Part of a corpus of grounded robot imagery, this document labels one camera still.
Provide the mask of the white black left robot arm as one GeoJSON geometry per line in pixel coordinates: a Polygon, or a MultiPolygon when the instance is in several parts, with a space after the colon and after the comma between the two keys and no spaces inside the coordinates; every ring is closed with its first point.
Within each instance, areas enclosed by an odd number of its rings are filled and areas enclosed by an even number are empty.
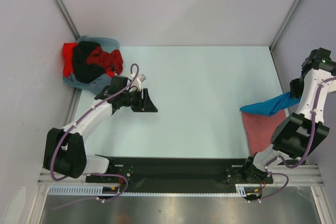
{"type": "Polygon", "coordinates": [[[111,161],[107,157],[88,155],[85,141],[102,122],[122,107],[129,107],[133,112],[158,112],[148,89],[141,87],[145,75],[131,76],[131,80],[124,76],[113,77],[79,119],[61,129],[52,128],[47,133],[43,167],[50,171],[53,180],[57,180],[56,173],[63,178],[98,174],[105,182],[115,178],[116,169],[110,165],[111,161]]]}

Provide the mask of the blue t-shirt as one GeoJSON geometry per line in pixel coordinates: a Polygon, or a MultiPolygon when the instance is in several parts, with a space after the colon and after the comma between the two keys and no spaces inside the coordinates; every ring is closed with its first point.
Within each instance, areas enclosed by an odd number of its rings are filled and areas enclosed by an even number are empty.
{"type": "Polygon", "coordinates": [[[301,97],[295,98],[291,95],[290,92],[286,92],[264,102],[245,105],[240,108],[240,112],[255,115],[273,116],[281,110],[299,104],[300,100],[301,97]]]}

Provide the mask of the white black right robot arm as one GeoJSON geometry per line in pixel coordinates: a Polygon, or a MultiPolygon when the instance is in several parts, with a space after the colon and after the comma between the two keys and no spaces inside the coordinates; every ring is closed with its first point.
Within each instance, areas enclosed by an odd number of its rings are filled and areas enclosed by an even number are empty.
{"type": "Polygon", "coordinates": [[[241,169],[245,181],[263,180],[281,163],[297,168],[328,136],[324,105],[328,94],[335,92],[335,61],[330,55],[331,51],[318,48],[305,59],[301,76],[290,82],[290,92],[283,95],[298,104],[297,110],[279,124],[265,150],[246,159],[241,169]]]}

